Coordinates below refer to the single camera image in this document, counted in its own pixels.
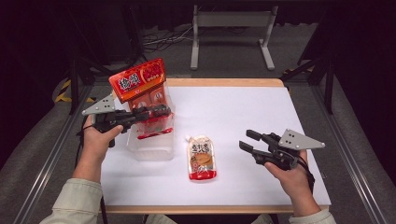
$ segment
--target white paper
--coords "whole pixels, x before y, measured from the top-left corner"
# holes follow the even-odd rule
[[[106,205],[291,205],[278,180],[239,148],[241,140],[267,151],[263,141],[246,137],[247,129],[280,136],[287,128],[304,133],[286,88],[168,88],[177,108],[174,158],[136,161],[126,149],[128,133],[119,135],[103,164]],[[200,134],[213,141],[218,169],[218,176],[204,182],[189,179],[185,140]],[[310,150],[308,160],[316,179],[314,197],[319,205],[330,205]]]

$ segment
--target food pouch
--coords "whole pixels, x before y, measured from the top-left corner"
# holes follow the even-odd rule
[[[191,180],[205,180],[217,175],[212,141],[203,135],[188,137],[189,176]]]
[[[108,79],[120,102],[128,103],[131,111],[140,107],[151,111],[148,120],[136,123],[138,139],[173,131],[174,112],[170,108],[172,103],[165,80],[160,58],[131,67]]]

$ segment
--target metal stand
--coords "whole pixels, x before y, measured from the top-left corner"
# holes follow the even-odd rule
[[[274,70],[275,66],[268,50],[268,41],[274,26],[277,7],[272,11],[254,11],[254,12],[224,12],[224,11],[198,11],[194,6],[193,16],[193,42],[191,53],[191,70],[198,69],[199,39],[198,27],[219,27],[219,26],[245,26],[245,27],[262,27],[265,26],[265,37],[259,39],[262,55],[269,70]]]

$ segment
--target wooden table edge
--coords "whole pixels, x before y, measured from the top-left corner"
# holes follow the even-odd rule
[[[321,205],[321,209],[329,209],[329,205]],[[107,205],[106,212],[112,214],[280,214],[292,213],[291,205]]]
[[[279,78],[167,78],[172,87],[284,87]]]

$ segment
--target red snack bag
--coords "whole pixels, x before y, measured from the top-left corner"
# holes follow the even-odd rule
[[[145,93],[160,88],[165,80],[162,59],[142,63],[108,79],[121,103],[134,100]]]
[[[191,180],[205,180],[217,175],[212,141],[203,135],[188,139],[187,155]]]

